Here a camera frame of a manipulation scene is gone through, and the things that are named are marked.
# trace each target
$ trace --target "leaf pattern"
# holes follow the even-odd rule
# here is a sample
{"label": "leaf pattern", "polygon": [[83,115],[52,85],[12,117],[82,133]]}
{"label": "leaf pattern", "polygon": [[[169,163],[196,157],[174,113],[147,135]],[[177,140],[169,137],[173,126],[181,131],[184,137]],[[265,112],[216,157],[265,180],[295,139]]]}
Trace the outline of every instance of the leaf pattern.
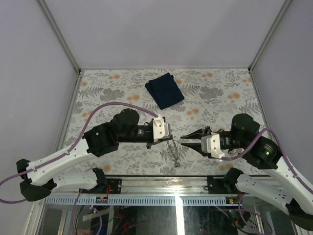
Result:
{"label": "leaf pattern", "polygon": [[86,89],[79,91],[79,96],[82,98],[86,97],[89,98],[91,96],[94,98],[96,95],[99,95],[103,91],[103,88],[101,87],[87,87]]}
{"label": "leaf pattern", "polygon": [[[149,80],[168,72],[174,76],[185,100],[160,110],[144,86]],[[196,142],[180,137],[205,126],[213,130],[230,129],[231,120],[237,113],[248,113],[261,126],[265,126],[252,81],[245,69],[85,70],[65,145],[76,140],[92,110],[110,101],[132,103],[164,116],[171,125],[180,167],[174,167],[177,156],[172,153],[174,145],[171,141],[156,144],[150,150],[146,149],[144,143],[120,143],[118,151],[78,164],[69,172],[100,167],[107,174],[119,175],[223,175],[229,168],[236,167],[248,174],[263,174],[244,159],[220,162],[180,145],[183,142]],[[108,106],[99,110],[92,117],[87,130],[110,121],[124,108]],[[149,114],[138,113],[139,124],[151,121]]]}

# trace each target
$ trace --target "glass panel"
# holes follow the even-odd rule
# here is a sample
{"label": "glass panel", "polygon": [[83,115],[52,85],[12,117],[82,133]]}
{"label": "glass panel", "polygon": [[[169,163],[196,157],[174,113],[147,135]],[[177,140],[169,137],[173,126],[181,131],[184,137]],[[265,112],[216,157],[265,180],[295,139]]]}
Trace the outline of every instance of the glass panel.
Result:
{"label": "glass panel", "polygon": [[[73,206],[47,205],[39,235],[71,235],[70,218]],[[241,221],[235,207],[182,206],[95,206],[101,213],[99,235],[243,235],[256,234]],[[260,213],[274,230],[274,235],[294,235],[287,215],[272,205],[243,208]],[[74,227],[77,235],[95,235],[100,228],[100,217],[90,206],[76,206]],[[248,216],[250,226],[269,233],[266,222]]]}

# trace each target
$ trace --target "black bracket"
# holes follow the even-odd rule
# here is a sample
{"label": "black bracket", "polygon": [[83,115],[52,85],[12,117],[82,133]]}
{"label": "black bracket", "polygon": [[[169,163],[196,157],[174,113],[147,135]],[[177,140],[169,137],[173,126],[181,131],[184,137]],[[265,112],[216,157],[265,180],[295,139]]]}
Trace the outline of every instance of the black bracket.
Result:
{"label": "black bracket", "polygon": [[236,188],[229,191],[229,189],[224,186],[223,178],[207,176],[206,181],[209,194],[238,194],[238,190]]}
{"label": "black bracket", "polygon": [[120,194],[122,190],[122,179],[108,179],[108,185],[110,185],[110,194]]}

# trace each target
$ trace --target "table surface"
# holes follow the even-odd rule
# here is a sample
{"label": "table surface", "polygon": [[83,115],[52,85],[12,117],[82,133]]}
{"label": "table surface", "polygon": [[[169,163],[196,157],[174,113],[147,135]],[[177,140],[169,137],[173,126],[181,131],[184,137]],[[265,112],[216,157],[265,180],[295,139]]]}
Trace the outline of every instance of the table surface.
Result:
{"label": "table surface", "polygon": [[[167,72],[174,76],[185,100],[160,110],[144,85]],[[121,143],[117,151],[78,164],[69,172],[100,167],[106,174],[115,175],[225,175],[231,167],[236,167],[250,175],[264,174],[244,159],[220,162],[179,144],[188,142],[179,139],[180,136],[205,126],[213,131],[229,130],[233,116],[238,113],[251,115],[261,129],[265,127],[246,69],[85,70],[65,145],[75,141],[93,109],[112,101],[134,104],[166,117],[177,144],[180,167],[174,167],[174,156],[169,149],[173,147],[171,141],[154,145],[151,150],[143,143]],[[103,108],[93,116],[87,130],[110,121],[123,109],[122,106]],[[151,121],[150,115],[141,111],[139,114],[139,124]]]}

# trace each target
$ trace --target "metal frame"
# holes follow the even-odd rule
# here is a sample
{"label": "metal frame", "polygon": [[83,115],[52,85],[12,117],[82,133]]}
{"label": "metal frame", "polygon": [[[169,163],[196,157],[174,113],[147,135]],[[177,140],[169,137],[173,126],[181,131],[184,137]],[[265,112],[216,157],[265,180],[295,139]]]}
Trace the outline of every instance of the metal frame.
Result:
{"label": "metal frame", "polygon": [[62,120],[62,124],[61,124],[60,132],[59,132],[59,135],[57,138],[57,142],[56,142],[55,147],[54,147],[54,152],[62,149],[64,146],[65,138],[67,135],[67,130],[68,130],[70,119],[71,119],[71,116],[73,113],[75,101],[76,101],[76,98],[78,96],[81,81],[82,81],[82,75],[77,74],[76,81],[74,83],[74,86],[72,88],[72,91],[70,93],[70,97],[69,97],[69,100],[67,103],[66,112],[65,112],[63,120]]}
{"label": "metal frame", "polygon": [[258,52],[256,53],[255,57],[252,60],[252,63],[249,66],[249,71],[254,70],[256,64],[258,63],[261,55],[263,54],[266,46],[268,45],[270,39],[272,38],[274,32],[276,31],[281,19],[283,18],[284,14],[287,12],[289,6],[291,5],[293,0],[285,0],[283,6],[280,8],[273,24],[271,25],[267,35],[265,36],[265,39],[263,40]]}
{"label": "metal frame", "polygon": [[53,33],[55,34],[56,38],[58,39],[65,55],[67,56],[68,60],[70,61],[73,69],[77,72],[80,73],[80,67],[78,65],[78,63],[76,62],[76,59],[74,58],[72,52],[70,51],[62,33],[60,32],[45,0],[36,0],[38,6],[41,8],[43,14],[45,15],[49,25],[51,26],[51,29],[53,31]]}
{"label": "metal frame", "polygon": [[[255,68],[255,66],[257,65],[260,57],[262,56],[262,53],[263,51],[265,50],[267,44],[269,43],[270,39],[272,38],[275,30],[277,29],[277,26],[279,25],[282,17],[284,16],[285,12],[287,11],[287,9],[289,8],[290,4],[292,3],[293,0],[285,0],[283,6],[281,7],[279,13],[277,14],[273,24],[271,25],[265,39],[263,40],[257,54],[255,55],[252,63],[250,64],[250,66],[248,67],[248,70],[250,71],[250,76],[251,76],[251,79],[253,81],[253,86],[254,86],[254,89],[255,89],[255,92],[257,94],[257,98],[258,98],[258,101],[261,105],[261,111],[262,111],[262,115],[263,115],[263,118],[265,120],[265,124],[266,126],[269,126],[269,123],[268,123],[268,118],[266,116],[266,113],[264,111],[264,108],[263,108],[263,103],[262,103],[262,100],[260,98],[260,95],[259,95],[259,91],[258,91],[258,88],[257,88],[257,84],[256,84],[256,81],[253,77],[253,70]],[[66,109],[66,113],[65,113],[65,116],[64,116],[64,119],[63,119],[63,122],[62,122],[62,126],[61,126],[61,130],[60,130],[60,133],[58,135],[58,139],[57,139],[57,143],[55,145],[55,151],[61,149],[64,145],[64,141],[65,141],[65,137],[66,137],[66,133],[67,133],[67,129],[68,129],[68,124],[70,122],[70,118],[71,118],[71,115],[72,115],[72,111],[73,111],[73,107],[74,107],[74,104],[75,104],[75,100],[76,100],[76,97],[77,97],[77,94],[78,94],[78,91],[79,91],[79,88],[80,88],[80,84],[81,84],[81,80],[82,80],[82,75],[80,75],[80,72],[81,72],[81,68],[79,67],[76,59],[74,58],[73,54],[71,53],[63,35],[61,34],[45,0],[36,0],[36,2],[38,3],[39,7],[41,8],[41,10],[43,11],[43,14],[45,15],[48,23],[50,24],[51,26],[51,29],[52,31],[54,32],[55,36],[57,37],[64,53],[66,54],[67,58],[69,59],[73,69],[77,72],[77,77],[76,77],[76,81],[75,81],[75,84],[72,88],[72,91],[71,91],[71,95],[70,95],[70,99],[68,101],[68,104],[67,104],[67,109]],[[277,182],[275,182],[272,178],[270,177],[258,177],[258,176],[254,176],[255,178],[258,178],[258,180],[262,180],[262,181],[266,181],[266,183],[269,183],[270,185],[273,185],[273,186],[277,186],[279,187],[279,185],[277,184]],[[134,182],[137,182],[138,183],[138,177],[135,177],[136,179],[132,179]],[[158,177],[158,179],[163,179],[164,181],[168,181],[168,182],[178,182],[178,179],[179,177],[175,176],[175,177]],[[202,190],[199,190],[199,187],[200,185],[185,185],[186,188],[182,188],[181,185],[179,186],[179,193],[180,194],[183,194],[185,193],[185,196],[191,196],[191,197],[202,197],[202,199],[208,197],[208,195],[206,194],[207,191],[202,191]],[[154,187],[155,190],[153,192],[151,192],[151,188],[149,187],[139,187],[139,189],[141,190],[141,193],[143,193],[144,191],[145,192],[148,192],[150,191],[150,194],[154,195],[154,196],[160,196],[160,197],[164,197],[164,196],[168,196],[168,195],[173,195],[173,193],[177,193],[177,189],[174,189],[174,187],[178,187],[178,185],[167,185],[168,188],[160,188],[162,187],[160,184],[157,185],[157,181],[154,181],[154,185],[151,186],[151,187]],[[135,189],[135,185],[129,185],[129,182],[124,179],[123,181],[123,191],[125,192],[125,194],[121,194],[120,197],[132,197],[132,194],[136,194],[136,190]],[[53,197],[65,197],[65,195],[52,195],[49,197],[49,199],[47,200],[50,200],[52,199]],[[41,220],[43,219],[43,215],[44,215],[44,211],[45,211],[45,200],[42,200],[42,201],[38,201],[38,202],[34,202],[33,203],[33,207],[32,207],[32,210],[31,210],[31,213],[29,215],[29,218],[28,218],[28,224],[25,228],[25,234],[37,234],[38,232],[38,229],[39,229],[39,226],[40,223],[41,223]],[[307,231],[303,231],[301,228],[297,227],[297,226],[294,226],[295,227],[295,231],[298,232],[299,235],[302,235],[302,234],[312,234],[311,232],[307,232]]]}

